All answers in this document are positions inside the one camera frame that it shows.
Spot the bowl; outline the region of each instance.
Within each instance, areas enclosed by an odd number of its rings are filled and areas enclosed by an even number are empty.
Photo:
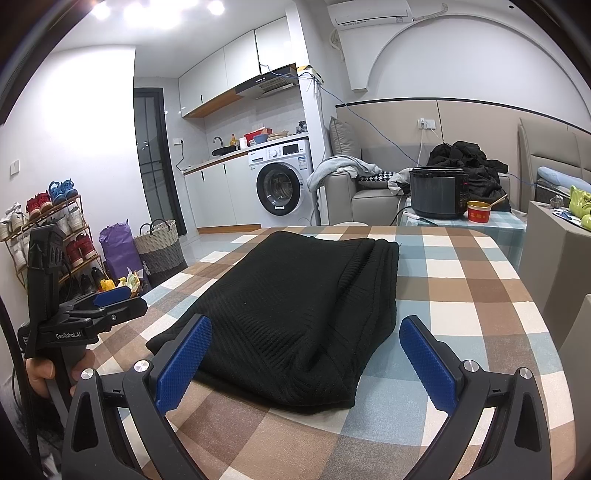
[[[267,138],[269,138],[269,134],[260,134],[255,135],[253,140],[255,141],[256,145],[258,145],[261,143],[265,143],[267,141]]]
[[[491,204],[468,202],[468,220],[476,223],[488,223],[491,218]]]

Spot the houndstooth cushion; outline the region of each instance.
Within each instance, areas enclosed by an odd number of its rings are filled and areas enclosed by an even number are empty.
[[[383,171],[371,177],[359,177],[359,184],[367,189],[387,189],[392,175],[393,171]]]

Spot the washing machine door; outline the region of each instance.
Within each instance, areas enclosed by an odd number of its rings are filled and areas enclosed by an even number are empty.
[[[269,213],[284,216],[293,212],[300,202],[300,178],[288,165],[269,163],[256,178],[256,192]]]

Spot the washing machine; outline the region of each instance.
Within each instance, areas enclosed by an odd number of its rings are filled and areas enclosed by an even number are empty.
[[[263,228],[320,225],[318,197],[307,187],[308,177],[313,172],[308,140],[251,151],[248,163]]]

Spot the folded black knit garment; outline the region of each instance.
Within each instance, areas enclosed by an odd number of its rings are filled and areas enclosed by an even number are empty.
[[[276,232],[147,343],[156,353],[196,313],[212,320],[195,379],[300,412],[352,407],[396,324],[398,244]]]

